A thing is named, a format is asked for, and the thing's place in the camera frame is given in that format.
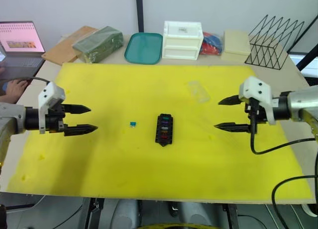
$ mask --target black wire rack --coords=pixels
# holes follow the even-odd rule
[[[245,63],[280,70],[288,57],[285,49],[297,40],[303,25],[266,15],[248,35],[251,54]]]

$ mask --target laptop keyboard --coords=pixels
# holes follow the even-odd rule
[[[41,58],[5,58],[5,67],[37,67],[41,63]]]

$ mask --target yellow foam mat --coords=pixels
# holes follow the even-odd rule
[[[269,200],[283,179],[302,175],[290,147],[254,155],[248,133],[214,125],[247,123],[244,104],[220,106],[238,94],[249,67],[64,64],[56,83],[68,104],[91,112],[68,114],[70,126],[92,124],[93,133],[30,134],[8,191],[86,197]],[[198,103],[188,82],[210,95]],[[157,116],[171,114],[173,143],[155,143]],[[130,122],[137,122],[130,128]],[[287,140],[279,124],[258,127],[256,150]],[[305,180],[278,190],[277,199],[311,198]]]

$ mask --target white wall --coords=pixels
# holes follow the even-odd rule
[[[165,20],[199,21],[219,35],[227,28],[250,32],[266,14],[305,21],[306,27],[317,13],[318,0],[144,0],[145,31],[158,33]],[[318,32],[310,39],[302,48],[317,42]]]
[[[144,0],[145,31],[158,33],[165,20],[200,21],[205,31],[222,35],[227,28],[249,32],[266,14],[307,26],[317,13],[318,0]],[[0,0],[1,20],[33,20],[46,50],[83,25],[138,31],[136,0]],[[293,51],[310,50],[314,31]]]
[[[309,53],[318,44],[318,20],[310,27],[307,33],[294,46],[291,52]]]
[[[136,0],[0,0],[0,21],[33,20],[46,50],[88,25],[138,31]]]

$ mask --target wooden table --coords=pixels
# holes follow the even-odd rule
[[[124,37],[124,47],[113,53],[111,56],[106,58],[102,63],[104,64],[131,64],[124,59],[124,52],[127,47],[130,36]],[[236,62],[224,62],[219,56],[204,56],[200,55],[197,61],[188,60],[171,60],[161,59],[158,65],[240,65]],[[294,63],[290,58],[287,58],[283,68],[281,70],[268,69],[264,67],[258,67],[253,65],[250,66],[257,77],[272,86],[274,95],[278,95],[282,91],[298,90],[308,87],[306,80],[302,74],[298,71]],[[61,66],[46,61],[40,71],[38,77],[43,77],[47,80],[54,80],[59,73]],[[33,81],[32,84],[27,88],[25,93],[22,95],[18,104],[24,106],[38,107],[37,96],[39,92],[44,88],[44,83],[40,81]],[[306,123],[295,123],[292,121],[282,121],[283,129],[286,137],[289,141],[309,138],[312,137],[310,127]],[[0,177],[0,189],[6,192],[8,182],[15,172],[16,166],[19,162],[19,158],[22,156],[23,146],[27,139],[29,132],[25,132],[21,135],[15,135],[11,137],[11,143],[9,145],[6,161],[2,169]],[[294,153],[298,159],[299,164],[302,167],[303,174],[313,174],[314,172],[314,161],[317,153],[317,143],[308,142],[303,144],[293,145]],[[314,188],[313,182],[310,181],[312,191]],[[285,203],[313,203],[314,198],[308,201],[292,201]]]

